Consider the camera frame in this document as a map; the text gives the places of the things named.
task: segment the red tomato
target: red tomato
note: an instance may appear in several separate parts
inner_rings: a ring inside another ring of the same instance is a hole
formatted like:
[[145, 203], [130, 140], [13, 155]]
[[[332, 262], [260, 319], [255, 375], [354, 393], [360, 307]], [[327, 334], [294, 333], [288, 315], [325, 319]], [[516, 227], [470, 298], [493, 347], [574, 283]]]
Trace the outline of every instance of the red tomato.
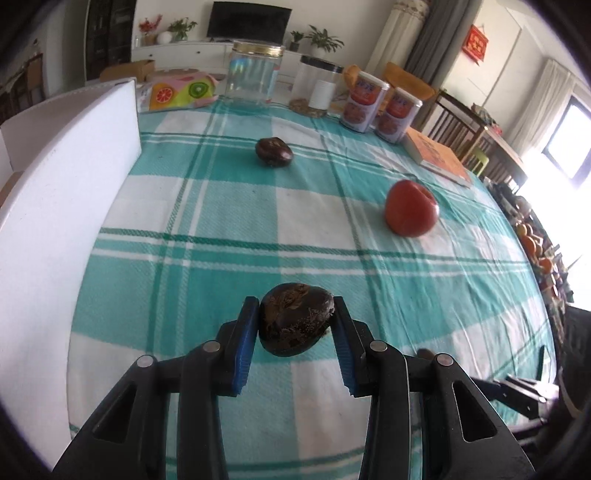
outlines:
[[384, 215], [394, 233], [421, 236], [437, 223], [439, 205], [433, 194], [422, 185], [401, 180], [388, 192]]

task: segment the tomato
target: tomato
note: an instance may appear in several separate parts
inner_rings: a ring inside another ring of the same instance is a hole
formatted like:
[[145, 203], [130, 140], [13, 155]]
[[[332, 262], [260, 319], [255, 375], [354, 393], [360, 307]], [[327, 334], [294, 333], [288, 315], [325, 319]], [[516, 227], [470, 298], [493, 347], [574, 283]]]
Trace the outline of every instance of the tomato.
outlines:
[[439, 219], [439, 204], [433, 194], [411, 180], [396, 182], [386, 198], [386, 223], [401, 236], [421, 236]]
[[554, 264], [549, 258], [540, 258], [540, 267], [542, 268], [544, 274], [548, 275], [550, 272], [552, 272]]
[[536, 258], [536, 247], [534, 239], [528, 235], [522, 235], [519, 237], [519, 241], [521, 241], [521, 246], [523, 247], [523, 250], [525, 250], [525, 253], [527, 254], [528, 258]]

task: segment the glass jar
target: glass jar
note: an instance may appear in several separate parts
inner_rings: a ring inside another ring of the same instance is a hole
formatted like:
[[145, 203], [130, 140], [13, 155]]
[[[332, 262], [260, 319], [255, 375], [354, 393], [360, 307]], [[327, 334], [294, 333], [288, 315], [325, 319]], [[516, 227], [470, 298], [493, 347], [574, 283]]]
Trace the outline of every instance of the glass jar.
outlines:
[[314, 118], [325, 116], [342, 72], [339, 65], [302, 55], [291, 90], [290, 109]]
[[270, 103], [284, 50], [277, 45], [234, 42], [224, 101], [244, 106]]

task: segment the white curtain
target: white curtain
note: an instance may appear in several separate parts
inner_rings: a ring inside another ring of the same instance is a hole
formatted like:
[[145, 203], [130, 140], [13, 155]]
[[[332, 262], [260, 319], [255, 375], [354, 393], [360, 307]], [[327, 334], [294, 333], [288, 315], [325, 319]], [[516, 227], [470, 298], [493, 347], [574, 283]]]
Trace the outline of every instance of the white curtain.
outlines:
[[380, 76], [389, 61], [404, 67], [428, 13], [429, 5], [424, 0], [394, 2], [365, 70]]
[[546, 60], [528, 105], [506, 137], [519, 155], [543, 150], [569, 103], [576, 78], [555, 60]]

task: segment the gray curtain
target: gray curtain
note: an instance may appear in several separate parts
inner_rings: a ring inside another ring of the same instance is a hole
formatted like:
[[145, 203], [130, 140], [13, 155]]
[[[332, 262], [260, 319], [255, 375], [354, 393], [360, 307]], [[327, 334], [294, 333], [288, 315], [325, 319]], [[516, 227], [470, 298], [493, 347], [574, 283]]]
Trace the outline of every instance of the gray curtain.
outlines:
[[434, 0], [404, 70], [439, 88], [481, 5], [482, 0]]

